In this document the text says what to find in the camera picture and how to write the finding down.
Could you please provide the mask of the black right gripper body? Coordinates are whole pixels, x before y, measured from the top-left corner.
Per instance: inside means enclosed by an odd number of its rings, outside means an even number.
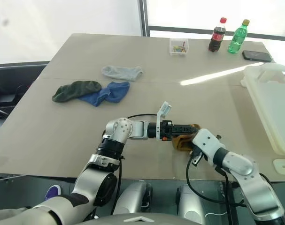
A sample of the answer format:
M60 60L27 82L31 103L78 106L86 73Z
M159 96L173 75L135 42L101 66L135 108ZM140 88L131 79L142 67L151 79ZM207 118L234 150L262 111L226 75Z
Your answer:
M192 153L190 154L190 164L196 167L202 159L203 155L203 151L198 146L194 146Z

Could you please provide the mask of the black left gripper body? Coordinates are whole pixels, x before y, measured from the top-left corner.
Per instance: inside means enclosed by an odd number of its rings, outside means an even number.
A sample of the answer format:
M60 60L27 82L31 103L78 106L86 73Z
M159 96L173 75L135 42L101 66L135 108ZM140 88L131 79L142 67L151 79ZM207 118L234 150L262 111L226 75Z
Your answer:
M172 140L172 121L163 120L160 122L160 139L162 141L171 141Z

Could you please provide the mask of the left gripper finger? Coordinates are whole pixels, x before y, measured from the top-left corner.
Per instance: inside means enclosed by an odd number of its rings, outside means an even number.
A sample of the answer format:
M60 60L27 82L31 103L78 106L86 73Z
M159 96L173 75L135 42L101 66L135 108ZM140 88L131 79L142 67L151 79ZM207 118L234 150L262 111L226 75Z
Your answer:
M171 129L171 134L172 136L191 135L197 133L200 129L201 127L198 124L174 124Z

